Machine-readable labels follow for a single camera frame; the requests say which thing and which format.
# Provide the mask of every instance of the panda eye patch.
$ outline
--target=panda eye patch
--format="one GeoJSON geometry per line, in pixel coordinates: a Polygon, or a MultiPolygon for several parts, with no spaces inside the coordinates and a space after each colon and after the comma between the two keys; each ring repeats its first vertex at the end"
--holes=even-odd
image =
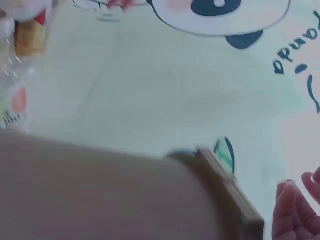
{"type": "Polygon", "coordinates": [[[191,10],[204,17],[217,17],[237,10],[241,0],[193,0],[191,10]]]}

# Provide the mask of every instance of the table surface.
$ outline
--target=table surface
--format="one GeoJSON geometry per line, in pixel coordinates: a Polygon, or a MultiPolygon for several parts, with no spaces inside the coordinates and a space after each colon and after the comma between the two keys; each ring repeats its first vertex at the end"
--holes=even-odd
{"type": "Polygon", "coordinates": [[[270,222],[277,183],[318,167],[320,3],[263,2],[212,16],[190,0],[127,13],[68,1],[27,83],[32,132],[157,156],[227,137],[240,186],[270,222]]]}

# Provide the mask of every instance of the bottle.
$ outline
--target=bottle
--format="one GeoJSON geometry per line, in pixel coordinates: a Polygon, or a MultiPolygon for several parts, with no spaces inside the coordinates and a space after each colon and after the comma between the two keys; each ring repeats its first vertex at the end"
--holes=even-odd
{"type": "Polygon", "coordinates": [[[28,132],[26,70],[15,56],[14,33],[14,18],[0,11],[0,126],[28,132]]]}

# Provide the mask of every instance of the hand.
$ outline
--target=hand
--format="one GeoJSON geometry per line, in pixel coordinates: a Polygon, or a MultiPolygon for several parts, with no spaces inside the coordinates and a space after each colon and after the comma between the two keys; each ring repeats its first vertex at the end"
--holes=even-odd
{"type": "Polygon", "coordinates": [[[108,0],[108,8],[112,8],[116,5],[120,5],[123,11],[126,11],[135,0],[108,0]]]}
{"type": "MultiPolygon", "coordinates": [[[[312,173],[302,175],[305,187],[320,200],[320,184],[311,181],[312,173]]],[[[273,212],[273,240],[320,240],[320,217],[311,208],[296,183],[287,180],[278,185],[273,212]]]]}

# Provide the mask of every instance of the panda ear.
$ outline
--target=panda ear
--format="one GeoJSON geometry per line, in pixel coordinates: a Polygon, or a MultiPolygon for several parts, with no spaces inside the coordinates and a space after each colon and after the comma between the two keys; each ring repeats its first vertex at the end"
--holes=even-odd
{"type": "Polygon", "coordinates": [[[244,35],[232,35],[225,36],[226,41],[236,49],[247,49],[255,44],[264,33],[263,30],[244,34],[244,35]]]}

